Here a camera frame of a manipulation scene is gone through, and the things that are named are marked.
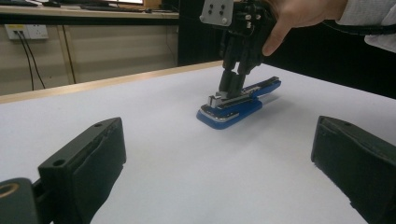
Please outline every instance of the stapler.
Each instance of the stapler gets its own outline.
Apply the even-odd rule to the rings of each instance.
[[[262,64],[262,46],[276,20],[270,6],[260,0],[205,0],[200,20],[223,30],[219,54],[224,71],[219,91],[209,96],[197,118],[214,129],[225,129],[261,109],[259,98],[281,84],[278,77],[271,77],[243,88],[246,76]]]

